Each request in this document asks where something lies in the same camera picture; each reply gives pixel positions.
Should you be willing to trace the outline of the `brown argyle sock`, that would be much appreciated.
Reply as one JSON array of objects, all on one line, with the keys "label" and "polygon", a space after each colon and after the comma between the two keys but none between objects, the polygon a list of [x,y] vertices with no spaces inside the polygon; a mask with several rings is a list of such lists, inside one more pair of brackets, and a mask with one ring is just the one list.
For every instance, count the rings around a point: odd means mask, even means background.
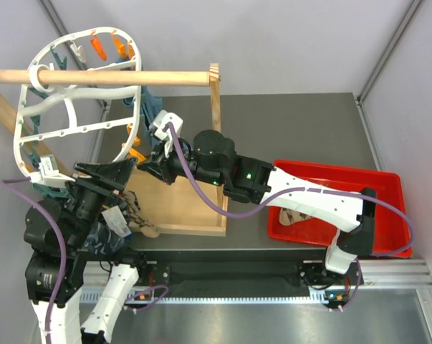
[{"label": "brown argyle sock", "polygon": [[141,210],[136,194],[133,191],[124,191],[121,199],[126,205],[127,223],[130,230],[148,238],[158,238],[160,232]]},{"label": "brown argyle sock", "polygon": [[299,211],[294,211],[286,208],[281,208],[279,210],[279,223],[282,226],[291,226],[296,223],[309,220],[311,218],[311,216],[301,213]]}]

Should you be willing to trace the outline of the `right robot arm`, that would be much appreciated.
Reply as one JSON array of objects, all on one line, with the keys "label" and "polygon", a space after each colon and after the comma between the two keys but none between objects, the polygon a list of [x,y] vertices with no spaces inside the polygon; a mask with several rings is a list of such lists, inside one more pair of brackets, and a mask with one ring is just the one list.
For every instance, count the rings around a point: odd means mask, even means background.
[{"label": "right robot arm", "polygon": [[[333,225],[337,232],[327,247],[322,278],[331,284],[343,279],[359,256],[373,252],[375,231],[374,193],[339,191],[293,176],[265,161],[240,156],[232,139],[215,130],[204,130],[184,152],[174,132],[167,132],[151,156],[138,168],[171,185],[185,177],[202,201],[215,212],[231,219],[253,216],[266,206],[297,211]],[[222,188],[232,201],[253,204],[244,213],[230,213],[212,202],[199,183]]]}]

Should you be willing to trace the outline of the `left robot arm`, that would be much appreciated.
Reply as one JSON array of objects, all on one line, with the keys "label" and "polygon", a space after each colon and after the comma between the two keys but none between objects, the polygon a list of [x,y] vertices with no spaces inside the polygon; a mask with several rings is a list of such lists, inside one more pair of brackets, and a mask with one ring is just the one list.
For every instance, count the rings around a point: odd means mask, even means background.
[{"label": "left robot arm", "polygon": [[[135,168],[135,158],[76,163],[80,175],[65,182],[66,198],[48,196],[28,210],[24,241],[34,252],[25,279],[43,343],[110,343],[129,291],[147,280],[149,268],[141,253],[128,248],[90,253],[82,248],[104,211],[121,216],[120,197]],[[113,266],[97,304],[82,322],[83,274],[94,261]]]}]

